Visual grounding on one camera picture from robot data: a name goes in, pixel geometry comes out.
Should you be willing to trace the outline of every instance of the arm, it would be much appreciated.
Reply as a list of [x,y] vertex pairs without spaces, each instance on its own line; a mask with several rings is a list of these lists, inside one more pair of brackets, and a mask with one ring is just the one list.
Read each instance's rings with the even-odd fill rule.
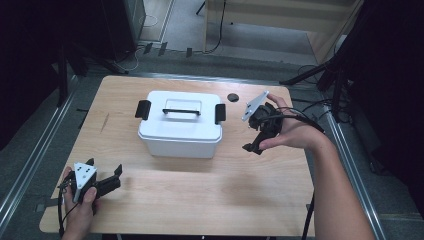
[[[269,94],[278,107],[283,98]],[[315,232],[317,239],[374,239],[368,220],[344,172],[332,142],[315,128],[284,119],[280,134],[259,145],[261,149],[285,145],[304,148],[314,157]]]
[[[66,167],[63,176],[67,176],[71,171],[70,167]],[[97,189],[91,187],[84,195],[84,201],[78,204],[66,217],[66,231],[63,235],[63,240],[81,240],[90,231],[90,226],[93,221],[93,210],[91,204],[96,198]],[[68,186],[63,194],[65,200],[65,212],[68,213],[74,206],[72,202],[72,190]]]

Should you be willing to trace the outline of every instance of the box lid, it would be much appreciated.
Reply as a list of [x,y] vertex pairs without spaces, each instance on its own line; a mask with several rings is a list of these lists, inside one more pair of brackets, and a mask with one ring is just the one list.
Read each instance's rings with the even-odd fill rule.
[[152,91],[147,96],[150,111],[142,120],[142,139],[218,142],[222,127],[216,123],[218,95],[190,92]]

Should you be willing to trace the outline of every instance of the white plastic box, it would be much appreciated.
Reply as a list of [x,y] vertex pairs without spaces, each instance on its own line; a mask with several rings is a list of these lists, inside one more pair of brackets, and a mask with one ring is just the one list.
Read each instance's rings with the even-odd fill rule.
[[138,135],[154,156],[212,158],[222,139],[225,105],[218,95],[152,91],[137,114]]

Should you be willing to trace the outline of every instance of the wooden table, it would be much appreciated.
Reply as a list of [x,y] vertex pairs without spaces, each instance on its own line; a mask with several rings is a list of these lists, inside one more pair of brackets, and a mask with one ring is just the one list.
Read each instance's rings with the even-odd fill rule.
[[[224,21],[307,31],[315,58],[323,63],[341,35],[349,33],[362,4],[363,0],[227,0]],[[204,50],[208,23],[221,22],[223,6],[224,0],[206,1]]]
[[[139,100],[152,90],[213,93],[227,107],[213,159],[153,157],[137,135]],[[258,156],[242,149],[258,132],[241,121],[262,91],[286,88],[241,83],[109,76],[104,78],[67,165],[94,158],[98,180],[122,163],[121,188],[102,197],[92,232],[128,234],[300,236],[313,186],[302,149],[278,147]],[[240,101],[229,102],[236,93]],[[57,190],[52,197],[57,197]],[[57,207],[40,223],[57,232]],[[309,235],[314,235],[311,223]]]

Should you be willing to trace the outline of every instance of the hand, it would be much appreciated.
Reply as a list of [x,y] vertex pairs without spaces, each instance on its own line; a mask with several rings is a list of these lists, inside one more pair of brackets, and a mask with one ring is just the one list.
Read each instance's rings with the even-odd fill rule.
[[[285,115],[295,115],[294,113],[286,110],[287,103],[282,97],[278,97],[271,93],[268,94],[268,99],[275,102],[281,112]],[[285,118],[282,120],[283,125],[280,133],[270,139],[266,139],[259,144],[261,150],[273,148],[276,146],[284,145],[288,147],[310,149],[325,137],[320,131],[306,123],[300,122],[293,118]]]
[[[63,178],[68,176],[70,167],[65,168]],[[93,221],[92,203],[96,199],[97,189],[91,187],[84,195],[84,201],[79,203],[66,217],[66,231],[62,239],[83,239],[90,231]],[[66,187],[63,194],[65,199],[65,212],[68,213],[74,206],[72,202],[72,190],[70,186]]]

